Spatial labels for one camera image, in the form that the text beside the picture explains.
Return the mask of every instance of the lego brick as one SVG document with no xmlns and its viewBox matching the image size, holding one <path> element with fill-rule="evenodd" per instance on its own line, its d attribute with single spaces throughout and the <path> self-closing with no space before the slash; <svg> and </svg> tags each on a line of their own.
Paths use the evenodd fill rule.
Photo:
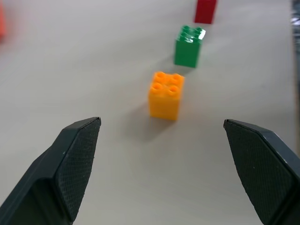
<svg viewBox="0 0 300 225">
<path fill-rule="evenodd" d="M 217 0 L 198 0 L 195 23 L 212 24 L 217 6 Z"/>
<path fill-rule="evenodd" d="M 0 39 L 2 39 L 6 34 L 5 19 L 4 19 L 4 9 L 2 2 L 0 1 Z"/>
<path fill-rule="evenodd" d="M 177 120 L 184 77 L 156 72 L 148 92 L 150 116 Z"/>
<path fill-rule="evenodd" d="M 176 38 L 174 64 L 196 68 L 205 30 L 183 26 Z"/>
</svg>

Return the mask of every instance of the plastic block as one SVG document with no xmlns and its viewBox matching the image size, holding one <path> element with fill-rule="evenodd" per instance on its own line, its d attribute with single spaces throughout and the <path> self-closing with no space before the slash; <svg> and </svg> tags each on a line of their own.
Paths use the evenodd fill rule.
<svg viewBox="0 0 300 225">
<path fill-rule="evenodd" d="M 197 67 L 199 52 L 205 30 L 201 27 L 183 26 L 176 39 L 174 64 L 186 67 Z"/>
<path fill-rule="evenodd" d="M 217 0 L 198 0 L 195 23 L 212 24 L 217 6 Z"/>
<path fill-rule="evenodd" d="M 179 74 L 154 74 L 149 93 L 149 112 L 152 117 L 177 120 L 184 77 Z"/>
<path fill-rule="evenodd" d="M 5 34 L 6 34 L 6 28 L 5 28 L 5 19 L 4 19 L 4 9 L 2 3 L 0 2 L 0 39 L 2 39 Z"/>
</svg>

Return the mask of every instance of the textured gripper pad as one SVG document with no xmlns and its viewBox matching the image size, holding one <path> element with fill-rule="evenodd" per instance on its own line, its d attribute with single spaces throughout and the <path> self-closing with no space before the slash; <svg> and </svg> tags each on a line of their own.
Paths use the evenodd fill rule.
<svg viewBox="0 0 300 225">
<path fill-rule="evenodd" d="M 295 181 L 257 133 L 228 122 L 224 128 L 242 185 L 262 223 L 270 225 Z"/>
<path fill-rule="evenodd" d="M 71 219 L 76 219 L 92 170 L 99 132 L 98 120 L 82 128 L 55 175 L 62 203 Z"/>
</svg>

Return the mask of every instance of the orange lego brick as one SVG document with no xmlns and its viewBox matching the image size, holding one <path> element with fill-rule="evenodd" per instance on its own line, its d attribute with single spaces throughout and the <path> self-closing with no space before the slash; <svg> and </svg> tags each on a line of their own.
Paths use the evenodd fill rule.
<svg viewBox="0 0 300 225">
<path fill-rule="evenodd" d="M 5 19 L 4 19 L 4 9 L 2 2 L 0 1 L 0 38 L 2 39 L 6 34 L 6 27 L 5 27 Z"/>
<path fill-rule="evenodd" d="M 184 77 L 156 72 L 148 92 L 150 116 L 177 120 Z"/>
</svg>

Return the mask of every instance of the lego stud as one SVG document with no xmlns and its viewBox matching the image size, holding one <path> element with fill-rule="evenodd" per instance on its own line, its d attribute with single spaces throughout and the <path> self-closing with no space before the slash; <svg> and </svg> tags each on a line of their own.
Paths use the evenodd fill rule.
<svg viewBox="0 0 300 225">
<path fill-rule="evenodd" d="M 175 95 L 177 95 L 178 91 L 179 91 L 179 88 L 178 88 L 178 87 L 176 87 L 176 86 L 171 86 L 171 87 L 169 88 L 169 90 L 168 90 L 168 94 L 169 94 L 170 96 L 175 96 Z"/>
<path fill-rule="evenodd" d="M 195 28 L 195 33 L 196 33 L 197 35 L 199 35 L 199 34 L 201 33 L 201 31 L 202 31 L 201 27 Z"/>
<path fill-rule="evenodd" d="M 199 43 L 200 42 L 199 35 L 193 36 L 193 42 L 194 43 Z"/>
<path fill-rule="evenodd" d="M 183 30 L 183 32 L 188 33 L 188 32 L 189 32 L 189 26 L 184 25 L 184 26 L 182 27 L 182 30 Z"/>
<path fill-rule="evenodd" d="M 179 40 L 180 41 L 185 41 L 186 39 L 187 39 L 187 33 L 186 32 L 182 32 L 181 34 L 180 34 L 180 37 L 179 37 Z"/>
<path fill-rule="evenodd" d="M 151 92 L 153 94 L 157 94 L 159 93 L 161 90 L 163 89 L 163 86 L 160 84 L 160 83 L 154 83 L 152 86 L 151 86 Z"/>
<path fill-rule="evenodd" d="M 181 80 L 181 76 L 179 74 L 173 74 L 172 78 L 170 79 L 170 82 L 172 84 L 177 85 L 177 84 L 179 84 L 180 80 Z"/>
<path fill-rule="evenodd" d="M 164 72 L 156 72 L 154 75 L 154 81 L 158 83 L 162 83 L 165 80 L 165 73 Z"/>
</svg>

